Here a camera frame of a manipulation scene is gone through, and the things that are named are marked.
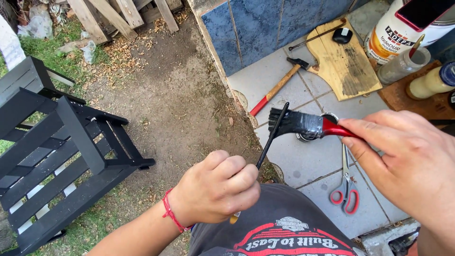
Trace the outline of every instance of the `glass jar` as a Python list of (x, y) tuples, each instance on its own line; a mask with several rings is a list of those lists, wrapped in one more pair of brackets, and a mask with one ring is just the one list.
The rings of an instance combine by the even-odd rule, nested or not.
[(423, 77), (414, 79), (406, 88), (413, 99), (427, 99), (437, 93), (455, 89), (455, 61), (437, 67)]
[(383, 85), (389, 85), (420, 70), (430, 61), (431, 55), (426, 48), (417, 48), (411, 58), (409, 58), (410, 51), (411, 49), (405, 50), (378, 69), (376, 74)]

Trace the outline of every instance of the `small black paintbrush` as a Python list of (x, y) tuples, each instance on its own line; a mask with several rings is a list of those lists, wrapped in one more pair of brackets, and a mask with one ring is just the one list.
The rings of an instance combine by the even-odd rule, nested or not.
[[(272, 108), (268, 116), (268, 130), (271, 132), (281, 114), (281, 109)], [(326, 135), (356, 137), (349, 130), (331, 122), (327, 118), (287, 110), (276, 137), (286, 133), (300, 133), (307, 138), (322, 138)]]

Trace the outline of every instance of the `hand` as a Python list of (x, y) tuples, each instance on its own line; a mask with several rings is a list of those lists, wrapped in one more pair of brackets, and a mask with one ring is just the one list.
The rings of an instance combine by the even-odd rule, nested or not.
[(256, 203), (257, 178), (258, 169), (243, 157), (213, 151), (184, 174), (169, 193), (169, 204), (182, 226), (219, 223)]
[(342, 140), (388, 200), (429, 228), (453, 228), (454, 137), (409, 111), (380, 111), (339, 124), (385, 153), (380, 157), (360, 139)]

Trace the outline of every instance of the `paint can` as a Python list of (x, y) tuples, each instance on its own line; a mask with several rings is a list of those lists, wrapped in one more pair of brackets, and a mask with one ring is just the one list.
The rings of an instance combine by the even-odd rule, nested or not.
[(455, 6), (453, 6), (423, 31), (415, 31), (395, 17), (395, 12), (409, 1), (395, 0), (365, 38), (364, 46), (368, 57), (377, 60), (381, 65), (412, 48), (422, 34), (425, 34), (425, 38), (420, 46), (428, 46), (455, 28)]
[[(325, 113), (321, 114), (321, 117), (327, 118), (332, 123), (335, 123), (335, 124), (338, 123), (338, 117), (333, 113), (325, 112)], [(300, 134), (300, 133), (296, 133), (295, 135), (297, 136), (297, 139), (301, 142), (311, 142), (311, 141), (314, 141), (317, 139), (316, 137), (312, 137), (312, 138), (305, 137), (303, 134)]]

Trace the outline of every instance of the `gray floor tile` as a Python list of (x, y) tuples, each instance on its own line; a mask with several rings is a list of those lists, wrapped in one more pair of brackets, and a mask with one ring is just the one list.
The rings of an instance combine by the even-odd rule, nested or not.
[[(313, 57), (311, 52), (308, 50), (306, 45), (299, 46), (298, 48), (289, 51), (288, 48), (289, 46), (294, 46), (300, 42), (303, 42), (306, 39), (306, 36), (301, 37), (297, 39), (296, 41), (286, 45), (284, 47), (284, 50), (286, 51), (287, 55), (290, 58), (299, 58), (302, 59), (306, 62), (308, 62), (310, 65), (315, 65), (316, 64), (316, 59)], [(321, 94), (324, 94), (326, 92), (330, 92), (332, 88), (330, 85), (324, 81), (321, 77), (318, 75), (315, 75), (311, 72), (305, 71), (305, 70), (299, 70), (300, 75), (302, 76), (303, 80), (307, 84), (308, 88), (310, 89), (311, 93), (317, 97)]]
[[(298, 111), (320, 114), (315, 102)], [(255, 130), (262, 146), (268, 140), (268, 126)], [(273, 140), (268, 150), (268, 159), (278, 165), (284, 174), (284, 181), (294, 188), (305, 185), (342, 167), (341, 142), (337, 136), (327, 136), (312, 142), (300, 142), (294, 133), (282, 135)]]
[(332, 112), (339, 118), (362, 119), (379, 110), (389, 109), (377, 92), (372, 92), (369, 97), (358, 96), (344, 101), (338, 101), (332, 92), (318, 98), (317, 101), (323, 111)]
[(395, 205), (393, 205), (387, 198), (385, 198), (381, 192), (373, 185), (373, 182), (369, 179), (368, 175), (365, 173), (365, 171), (362, 169), (359, 163), (356, 163), (357, 167), (359, 168), (360, 172), (364, 176), (365, 180), (367, 181), (368, 185), (370, 185), (372, 192), (378, 199), (379, 203), (381, 204), (382, 208), (384, 209), (385, 213), (389, 217), (391, 222), (397, 222), (400, 220), (404, 220), (406, 218), (409, 218), (409, 215), (407, 215), (405, 212), (402, 210), (398, 209)]
[(345, 214), (341, 205), (334, 205), (329, 201), (329, 194), (341, 183), (341, 172), (305, 186), (299, 191), (309, 197), (351, 239), (388, 225), (389, 221), (355, 166), (350, 168), (350, 175), (357, 181), (355, 185), (360, 195), (359, 209), (353, 216)]
[[(286, 60), (284, 50), (279, 49), (228, 77), (227, 81), (232, 89), (241, 92), (246, 97), (247, 110), (251, 111), (292, 67), (293, 65)], [(256, 115), (256, 119), (261, 125), (268, 121), (268, 114), (272, 107), (282, 108), (286, 102), (289, 102), (289, 108), (293, 109), (312, 100), (302, 79), (294, 75)]]

